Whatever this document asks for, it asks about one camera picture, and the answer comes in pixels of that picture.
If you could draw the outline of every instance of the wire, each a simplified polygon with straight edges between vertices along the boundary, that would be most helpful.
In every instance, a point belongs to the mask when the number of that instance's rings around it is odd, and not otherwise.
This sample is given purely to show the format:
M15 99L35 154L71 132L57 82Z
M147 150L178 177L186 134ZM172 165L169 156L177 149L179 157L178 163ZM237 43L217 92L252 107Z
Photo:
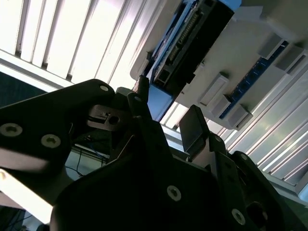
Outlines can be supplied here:
M80 175L81 173L80 172L77 172L77 170L76 169L73 169L72 167L68 167L68 166L65 166L66 168L68 168L68 169L70 169L70 170L73 170L73 171L75 171L76 173L78 173L78 175Z
M68 167L68 166L65 166L65 167L68 168L68 169L71 169L71 170L75 171L80 177L83 177L84 175L78 171L79 164L80 164L80 159L81 159L81 155L82 155L82 149L80 149L80 155L79 155L79 159L78 159L78 163L77 163L76 169L73 169L72 167Z
M4 227L8 227L10 225L10 223L14 220L14 217L20 212L20 210L17 210L14 215L12 216L12 218L10 219L10 221L4 225Z
M21 221L23 221L23 220L26 220L26 219L28 219L28 218L30 218L32 215L30 215L29 217L26 217L26 218L23 218L23 219L20 219L20 220L18 220L18 221L16 221L15 223L13 223L12 225L9 225L8 227L6 227L5 229L8 229L9 227L11 227L11 226L15 226L17 223L19 223L19 222L21 222Z
M81 177L83 177L83 174L81 174L81 173L78 171L79 164L80 164L80 159L81 159L81 155L82 155L82 149L80 149L79 160L78 160L78 163L77 163L76 172L78 173L78 175L80 175Z
M101 163L103 166L103 160L106 162L106 157L104 157L103 155L98 154L98 152L93 148L93 145L91 143L88 143L88 146L95 152L95 154L101 159Z
M17 214L16 214L16 220L18 220L18 218L19 218L20 214L21 214L21 210L19 210L19 211L17 212ZM14 226L15 226L14 224L16 224L16 222L15 222L15 223L13 222L13 225L12 225L12 227L11 227L10 231L12 231L12 230L13 230L13 228L14 228Z

